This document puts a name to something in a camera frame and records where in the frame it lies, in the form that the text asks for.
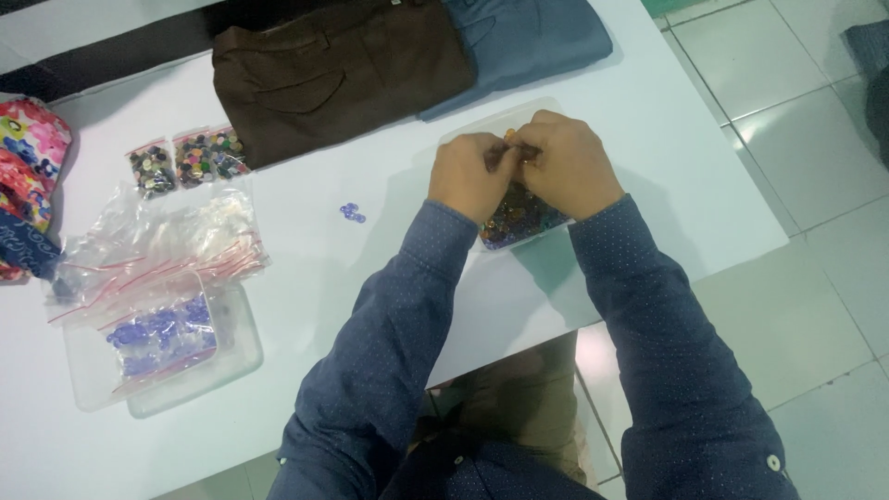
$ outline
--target plastic box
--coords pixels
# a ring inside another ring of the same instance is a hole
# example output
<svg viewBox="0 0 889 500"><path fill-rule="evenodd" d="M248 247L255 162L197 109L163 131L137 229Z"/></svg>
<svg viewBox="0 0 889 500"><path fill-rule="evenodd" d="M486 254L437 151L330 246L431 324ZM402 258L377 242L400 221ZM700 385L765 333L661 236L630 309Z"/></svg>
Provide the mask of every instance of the plastic box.
<svg viewBox="0 0 889 500"><path fill-rule="evenodd" d="M464 133L493 133L498 137L503 137L506 131L510 128L518 130L522 125L531 122L531 119L540 109L548 109L550 111L555 111L556 113L562 113L562 106L553 99L552 97L541 97L539 99L535 99L534 101L526 102L525 104L521 104L512 109L507 109L496 115L491 115L487 118L483 118L478 120L475 123L466 125L461 127L453 132L447 133L442 136L441 140L439 140L439 144L445 144L446 142L452 141L458 135ZM483 242L481 236L479 236L478 241L481 248L484 249L485 252L503 252L504 250L509 250L511 248L515 248L516 246L523 245L528 243L529 241L534 241L536 238L540 238L543 235L549 234L555 230L565 230L565 226L571 222L570 219L565 218L565 222L550 228L548 230L544 230L540 233L532 235L530 237L519 239L515 243L503 246L497 249L487 248Z"/></svg>
<svg viewBox="0 0 889 500"><path fill-rule="evenodd" d="M262 348L244 289L237 283L204 286L193 271L186 271L148 286L147 310L163 306L170 297L204 294L215 351L184 369L160 369L148 375L125 377L116 348L106 333L93 327L63 329L68 367L77 407L85 412L127 399L131 415L143 418L177 406L211 391L262 364Z"/></svg>

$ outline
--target white table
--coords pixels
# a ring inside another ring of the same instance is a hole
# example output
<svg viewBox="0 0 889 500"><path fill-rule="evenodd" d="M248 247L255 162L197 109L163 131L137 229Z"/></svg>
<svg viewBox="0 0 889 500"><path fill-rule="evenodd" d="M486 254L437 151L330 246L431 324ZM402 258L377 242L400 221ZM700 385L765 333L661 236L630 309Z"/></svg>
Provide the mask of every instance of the white table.
<svg viewBox="0 0 889 500"><path fill-rule="evenodd" d="M0 496L150 498L277 448L300 380L328 352L361 283L398 249L425 197L430 148L451 130L537 97L555 97L599 133L661 250L692 280L784 245L643 6L591 2L615 42L607 60L252 176L274 263L244 284L265 351L251 375L145 420L125 404L82 413L61 333L44 322L40 283L0 286ZM84 233L118 182L130 179L129 148L226 120L209 55L57 111L76 130L55 221L62 235ZM366 224L341 218L347 202L360 205ZM565 233L521 250L470 255L430 384L599 320Z"/></svg>

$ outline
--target shirt cuff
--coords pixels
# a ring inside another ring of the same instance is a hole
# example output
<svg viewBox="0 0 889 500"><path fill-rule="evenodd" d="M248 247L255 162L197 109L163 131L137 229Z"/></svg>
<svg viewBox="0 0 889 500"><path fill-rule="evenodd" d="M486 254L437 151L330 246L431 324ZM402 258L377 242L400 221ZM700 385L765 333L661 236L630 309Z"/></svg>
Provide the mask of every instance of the shirt cuff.
<svg viewBox="0 0 889 500"><path fill-rule="evenodd" d="M400 253L457 281L476 234L478 227L467 216L437 201L426 200L404 236Z"/></svg>
<svg viewBox="0 0 889 500"><path fill-rule="evenodd" d="M629 194L569 230L583 273L590 276L634 274L658 252L651 231Z"/></svg>

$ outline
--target shirt sleeve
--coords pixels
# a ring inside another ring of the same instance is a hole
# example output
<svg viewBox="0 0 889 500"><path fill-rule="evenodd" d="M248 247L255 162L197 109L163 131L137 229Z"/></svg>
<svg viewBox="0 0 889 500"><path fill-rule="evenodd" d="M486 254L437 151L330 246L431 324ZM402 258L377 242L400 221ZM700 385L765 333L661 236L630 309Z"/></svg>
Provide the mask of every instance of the shirt sleeve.
<svg viewBox="0 0 889 500"><path fill-rule="evenodd" d="M467 217L423 204L303 379L268 498L376 498L385 488L404 459L476 233Z"/></svg>
<svg viewBox="0 0 889 500"><path fill-rule="evenodd" d="M627 499L797 498L773 470L785 457L771 418L630 195L569 231L633 417Z"/></svg>

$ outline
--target button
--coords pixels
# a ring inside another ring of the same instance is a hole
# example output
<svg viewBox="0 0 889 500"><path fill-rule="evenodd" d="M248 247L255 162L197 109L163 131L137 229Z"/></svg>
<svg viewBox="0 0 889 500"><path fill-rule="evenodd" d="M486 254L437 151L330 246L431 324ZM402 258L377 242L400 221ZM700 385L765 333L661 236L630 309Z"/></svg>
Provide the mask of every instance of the button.
<svg viewBox="0 0 889 500"><path fill-rule="evenodd" d="M769 465L769 469L772 469L775 472L781 471L781 460L779 460L777 456L769 455L769 457L765 459L765 462Z"/></svg>

